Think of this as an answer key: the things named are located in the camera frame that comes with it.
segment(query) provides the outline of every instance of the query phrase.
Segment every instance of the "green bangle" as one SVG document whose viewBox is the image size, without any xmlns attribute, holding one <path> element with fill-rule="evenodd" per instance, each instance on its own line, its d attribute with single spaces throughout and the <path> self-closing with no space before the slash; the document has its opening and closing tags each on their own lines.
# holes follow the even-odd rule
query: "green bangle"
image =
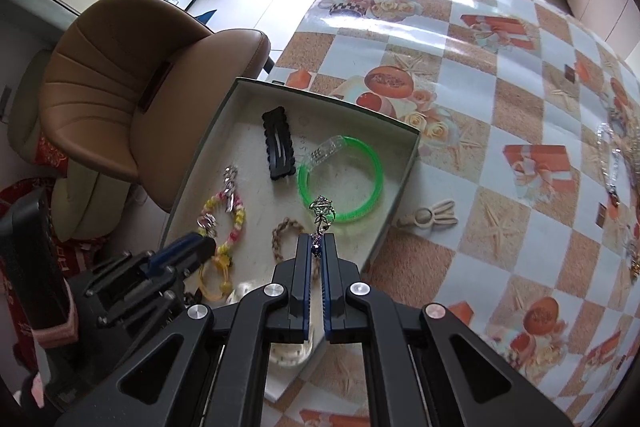
<svg viewBox="0 0 640 427">
<path fill-rule="evenodd" d="M 356 219 L 360 219 L 366 214 L 369 214 L 373 210 L 378 199 L 380 199 L 385 179 L 380 158 L 370 146 L 362 140 L 358 140 L 357 138 L 352 138 L 350 136 L 334 136 L 322 143 L 320 147 L 313 151 L 298 168 L 298 191 L 300 192 L 300 197 L 302 198 L 302 202 L 306 208 L 308 208 L 314 201 L 314 197 L 309 193 L 309 173 L 329 158 L 329 156 L 335 154 L 338 150 L 343 149 L 344 147 L 353 147 L 358 149 L 370 158 L 375 171 L 374 188 L 369 199 L 365 201 L 362 206 L 355 210 L 351 210 L 350 212 L 336 214 L 334 223 L 355 221 Z"/>
</svg>

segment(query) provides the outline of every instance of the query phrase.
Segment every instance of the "brown leather chair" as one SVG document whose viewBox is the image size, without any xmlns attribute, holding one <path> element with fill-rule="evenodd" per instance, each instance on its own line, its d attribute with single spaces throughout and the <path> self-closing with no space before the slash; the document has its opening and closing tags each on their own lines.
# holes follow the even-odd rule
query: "brown leather chair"
<svg viewBox="0 0 640 427">
<path fill-rule="evenodd" d="M 99 0 L 53 51 L 42 129 L 69 158 L 141 184 L 169 211 L 233 81 L 257 78 L 270 49 L 262 32 L 212 33 L 164 0 Z"/>
<path fill-rule="evenodd" d="M 20 158 L 36 163 L 40 140 L 38 91 L 51 52 L 31 59 L 15 90 L 7 125 L 9 145 Z M 59 174 L 51 169 L 50 175 Z M 129 184 L 69 160 L 65 177 L 58 177 L 50 200 L 51 224 L 60 241 L 95 239 L 113 232 L 120 222 Z"/>
</svg>

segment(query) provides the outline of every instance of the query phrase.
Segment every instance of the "pink cloth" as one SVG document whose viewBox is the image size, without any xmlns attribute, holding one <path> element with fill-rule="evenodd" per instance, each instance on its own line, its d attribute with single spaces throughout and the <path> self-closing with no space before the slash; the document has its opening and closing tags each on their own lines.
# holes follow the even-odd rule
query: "pink cloth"
<svg viewBox="0 0 640 427">
<path fill-rule="evenodd" d="M 69 288 L 66 280 L 65 286 L 66 294 L 69 297 L 69 316 L 66 322 L 44 330 L 31 330 L 33 340 L 39 343 L 44 349 L 66 346 L 66 344 L 73 344 L 78 341 L 78 310 L 76 309 L 71 288 Z"/>
</svg>

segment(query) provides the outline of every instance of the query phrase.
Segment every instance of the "checkered tablecloth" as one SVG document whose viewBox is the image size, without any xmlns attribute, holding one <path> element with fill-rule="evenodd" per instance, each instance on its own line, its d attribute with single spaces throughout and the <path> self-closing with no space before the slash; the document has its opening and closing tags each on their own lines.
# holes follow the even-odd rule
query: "checkered tablecloth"
<svg viewBox="0 0 640 427">
<path fill-rule="evenodd" d="M 590 425 L 640 343 L 638 195 L 621 162 L 610 204 L 596 146 L 609 121 L 628 152 L 640 115 L 628 66 L 543 0 L 316 0 L 268 81 L 420 129 L 399 214 L 453 198 L 460 222 L 392 228 L 370 283 L 448 306 Z M 367 415 L 358 346 L 322 349 L 264 425 L 360 425 L 338 416 Z"/>
</svg>

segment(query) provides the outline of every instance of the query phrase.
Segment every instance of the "metal screw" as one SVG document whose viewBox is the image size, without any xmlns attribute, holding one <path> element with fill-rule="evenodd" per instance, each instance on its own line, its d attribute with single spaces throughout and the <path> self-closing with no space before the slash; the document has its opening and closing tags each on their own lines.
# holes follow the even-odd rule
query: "metal screw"
<svg viewBox="0 0 640 427">
<path fill-rule="evenodd" d="M 351 293 L 359 296 L 366 295 L 371 291 L 371 288 L 366 282 L 354 282 L 349 286 L 349 289 L 351 290 Z"/>
<path fill-rule="evenodd" d="M 444 317 L 444 315 L 447 314 L 444 306 L 435 303 L 427 305 L 427 307 L 424 309 L 424 312 L 432 319 L 441 319 Z"/>
<path fill-rule="evenodd" d="M 264 287 L 264 293 L 270 297 L 277 297 L 284 293 L 284 286 L 282 286 L 282 284 L 272 282 Z"/>
<path fill-rule="evenodd" d="M 189 315 L 189 318 L 195 320 L 206 317 L 207 313 L 209 313 L 209 308 L 207 308 L 204 304 L 194 304 L 187 310 L 187 315 Z"/>
</svg>

